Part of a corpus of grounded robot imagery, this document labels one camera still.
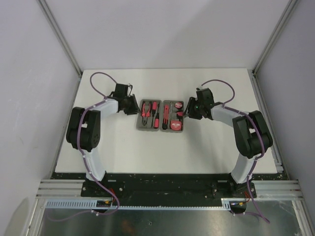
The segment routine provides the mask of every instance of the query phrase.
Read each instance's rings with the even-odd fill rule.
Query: red tool handle
[[[151,107],[152,107],[152,102],[149,102],[149,109],[146,113],[146,117],[149,117],[150,116],[150,113],[151,113]]]
[[[152,111],[156,111],[157,110],[157,106],[158,106],[158,103],[157,102],[153,102]]]
[[[154,121],[154,128],[158,128],[158,122],[159,122],[159,119],[156,118],[156,120]]]
[[[144,111],[144,107],[145,107],[145,106],[146,106],[146,103],[143,102],[143,103],[142,103],[142,114],[141,114],[142,117],[145,117],[145,116],[146,116],[146,113],[145,113],[145,111]]]
[[[163,123],[167,124],[167,120],[168,120],[168,112],[169,112],[169,107],[168,105],[164,106],[164,119],[163,119]]]

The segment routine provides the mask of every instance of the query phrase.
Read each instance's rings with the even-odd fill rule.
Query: red-handled pliers
[[[142,103],[142,124],[145,126],[147,125],[147,122],[148,122],[148,117],[150,116],[150,113],[151,113],[151,108],[152,108],[152,102],[149,102],[149,109],[147,110],[147,112],[145,112],[145,106],[146,106],[146,103],[143,102]]]

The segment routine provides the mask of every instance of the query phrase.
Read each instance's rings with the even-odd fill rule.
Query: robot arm
[[[133,115],[139,112],[139,107],[134,94],[128,96],[128,85],[116,84],[112,96],[105,98],[99,106],[87,111],[83,119],[83,125],[80,134],[80,147],[84,150],[84,158],[89,166],[90,171],[96,180],[102,181],[106,170],[102,165],[98,152],[98,143],[100,141],[100,121],[111,114],[121,110],[126,115]],[[66,140],[71,143],[72,147],[78,149],[77,135],[81,116],[84,108],[75,107],[72,109],[69,126],[66,133]],[[87,179],[94,181],[90,173],[86,172]]]
[[[185,116],[194,119],[209,118],[233,127],[236,146],[240,153],[230,175],[233,185],[244,184],[255,158],[262,152],[256,132],[251,132],[252,124],[244,115],[225,109],[220,102],[215,103],[212,92],[208,88],[197,89],[196,93],[197,99],[194,97],[189,99]],[[267,150],[272,146],[273,140],[261,112],[245,113],[258,128],[265,150]]]

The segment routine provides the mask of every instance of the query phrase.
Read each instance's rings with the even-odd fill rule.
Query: black mounting plate
[[[114,190],[123,206],[220,207],[221,198],[245,198],[244,193],[231,193],[227,181],[211,179],[211,176],[213,175],[108,174],[102,184]],[[111,197],[90,180],[83,183],[81,196]]]

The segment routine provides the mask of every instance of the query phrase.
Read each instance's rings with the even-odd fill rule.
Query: screwdriver
[[[151,125],[151,127],[153,127],[154,115],[156,114],[156,110],[157,110],[157,102],[153,102],[153,106],[152,106],[152,125]]]
[[[162,129],[167,129],[168,113],[169,113],[169,106],[168,105],[164,105],[164,117],[163,117]]]
[[[158,103],[158,106],[157,106],[157,116],[156,116],[156,119],[154,121],[154,129],[158,128],[158,123],[159,123],[159,103]]]

